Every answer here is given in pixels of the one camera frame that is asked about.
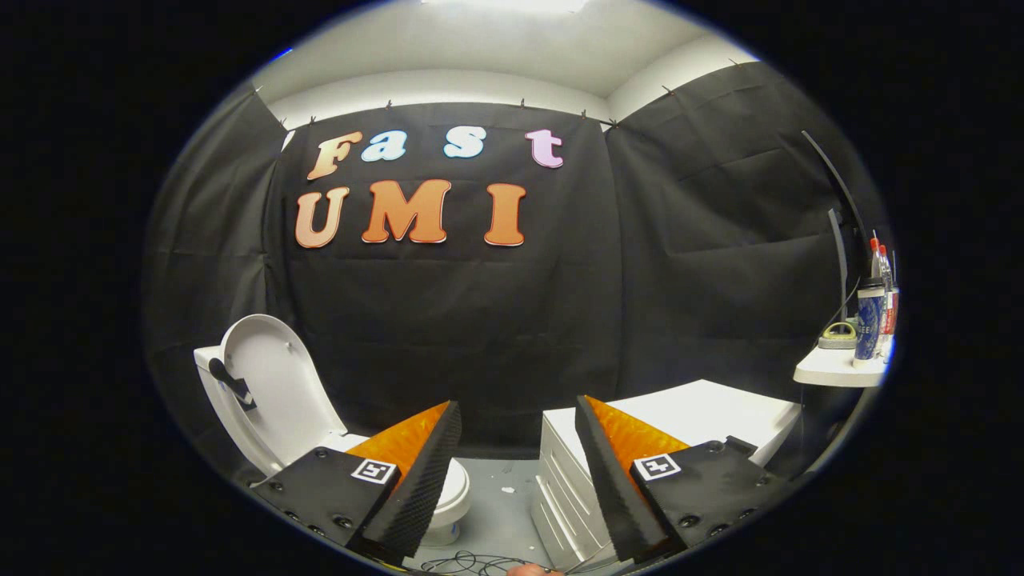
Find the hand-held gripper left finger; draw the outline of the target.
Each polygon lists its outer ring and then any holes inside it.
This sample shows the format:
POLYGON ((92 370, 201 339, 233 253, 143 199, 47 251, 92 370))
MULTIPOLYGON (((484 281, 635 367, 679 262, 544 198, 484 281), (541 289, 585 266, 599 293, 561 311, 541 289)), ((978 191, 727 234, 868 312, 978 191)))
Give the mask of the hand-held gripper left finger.
POLYGON ((442 402, 347 450, 314 447, 254 492, 351 553, 400 564, 419 550, 462 433, 442 402))

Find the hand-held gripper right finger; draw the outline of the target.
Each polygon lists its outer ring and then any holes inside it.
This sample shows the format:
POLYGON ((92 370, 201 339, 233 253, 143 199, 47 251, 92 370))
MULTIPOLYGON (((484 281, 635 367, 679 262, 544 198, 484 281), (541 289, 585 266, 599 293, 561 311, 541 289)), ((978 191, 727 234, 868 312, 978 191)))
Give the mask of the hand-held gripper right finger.
POLYGON ((578 397, 575 431, 618 561, 684 553, 777 506, 793 485, 739 438, 689 445, 607 402, 578 397))

